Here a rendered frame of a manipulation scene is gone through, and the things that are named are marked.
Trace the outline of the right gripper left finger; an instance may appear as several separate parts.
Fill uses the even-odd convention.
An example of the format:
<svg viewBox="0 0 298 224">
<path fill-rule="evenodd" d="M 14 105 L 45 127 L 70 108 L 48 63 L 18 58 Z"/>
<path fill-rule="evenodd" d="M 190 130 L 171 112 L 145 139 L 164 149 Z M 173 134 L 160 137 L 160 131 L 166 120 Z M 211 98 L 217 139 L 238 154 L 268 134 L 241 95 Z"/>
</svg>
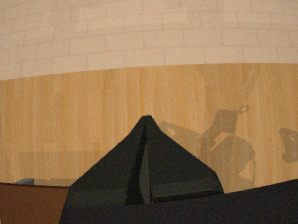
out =
<svg viewBox="0 0 298 224">
<path fill-rule="evenodd" d="M 142 116 L 120 143 L 70 186 L 63 208 L 152 203 L 145 122 Z"/>
</svg>

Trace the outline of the brown wooden stand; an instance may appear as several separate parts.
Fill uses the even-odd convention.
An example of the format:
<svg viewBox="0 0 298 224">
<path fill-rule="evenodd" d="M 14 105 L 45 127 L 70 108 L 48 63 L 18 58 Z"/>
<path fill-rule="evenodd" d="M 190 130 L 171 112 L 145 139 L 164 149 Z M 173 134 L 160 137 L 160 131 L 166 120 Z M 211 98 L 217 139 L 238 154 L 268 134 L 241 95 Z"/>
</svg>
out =
<svg viewBox="0 0 298 224">
<path fill-rule="evenodd" d="M 1 224 L 59 224 L 69 188 L 34 185 L 30 178 L 0 182 Z"/>
</svg>

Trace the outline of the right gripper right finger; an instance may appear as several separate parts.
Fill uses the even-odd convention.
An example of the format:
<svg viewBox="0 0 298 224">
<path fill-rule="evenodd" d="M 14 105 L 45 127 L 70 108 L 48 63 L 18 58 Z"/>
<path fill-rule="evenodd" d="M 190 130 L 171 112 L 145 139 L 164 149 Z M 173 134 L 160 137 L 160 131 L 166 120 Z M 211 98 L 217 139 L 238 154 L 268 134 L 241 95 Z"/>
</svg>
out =
<svg viewBox="0 0 298 224">
<path fill-rule="evenodd" d="M 225 194 L 216 172 L 163 133 L 151 115 L 145 125 L 153 203 Z"/>
</svg>

